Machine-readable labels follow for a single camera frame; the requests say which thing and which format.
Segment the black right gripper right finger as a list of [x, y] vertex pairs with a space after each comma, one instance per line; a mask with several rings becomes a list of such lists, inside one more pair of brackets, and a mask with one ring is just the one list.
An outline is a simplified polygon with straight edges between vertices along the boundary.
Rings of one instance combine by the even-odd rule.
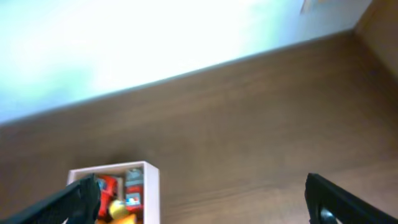
[[309, 173], [305, 200], [310, 224], [392, 223], [397, 219], [361, 200], [319, 174]]

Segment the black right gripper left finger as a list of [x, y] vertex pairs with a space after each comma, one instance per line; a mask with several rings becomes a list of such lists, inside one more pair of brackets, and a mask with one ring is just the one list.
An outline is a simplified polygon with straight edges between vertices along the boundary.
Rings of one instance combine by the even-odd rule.
[[98, 179], [89, 174], [50, 197], [1, 220], [1, 223], [95, 224], [100, 206], [101, 191]]

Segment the small red toy truck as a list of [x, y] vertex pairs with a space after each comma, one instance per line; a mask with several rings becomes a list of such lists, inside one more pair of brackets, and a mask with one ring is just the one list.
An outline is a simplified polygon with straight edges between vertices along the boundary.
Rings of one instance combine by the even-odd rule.
[[98, 217], [100, 219], [107, 219], [108, 207], [117, 196], [118, 179], [111, 175], [97, 175], [96, 178], [101, 192], [101, 203]]

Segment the orange plastic toy animal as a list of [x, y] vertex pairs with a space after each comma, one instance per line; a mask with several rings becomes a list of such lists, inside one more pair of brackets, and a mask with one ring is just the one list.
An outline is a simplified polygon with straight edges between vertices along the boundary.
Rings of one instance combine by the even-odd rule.
[[95, 224], [136, 224], [137, 217], [135, 214], [131, 214], [119, 219], [111, 220], [110, 222], [106, 222], [104, 220], [96, 220]]

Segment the red toy car grey top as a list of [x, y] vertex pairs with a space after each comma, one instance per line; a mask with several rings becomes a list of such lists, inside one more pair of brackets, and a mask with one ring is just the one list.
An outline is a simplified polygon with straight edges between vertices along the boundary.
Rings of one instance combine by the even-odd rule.
[[144, 207], [144, 173], [142, 169], [128, 170], [125, 176], [125, 204], [131, 213], [137, 213]]

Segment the yellow ball wooden stick toy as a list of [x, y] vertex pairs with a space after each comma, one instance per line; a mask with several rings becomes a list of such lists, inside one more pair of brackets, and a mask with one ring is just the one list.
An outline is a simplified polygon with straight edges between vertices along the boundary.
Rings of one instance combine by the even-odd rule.
[[129, 215], [126, 205], [121, 200], [113, 200], [108, 208], [109, 215], [112, 219], [117, 220]]

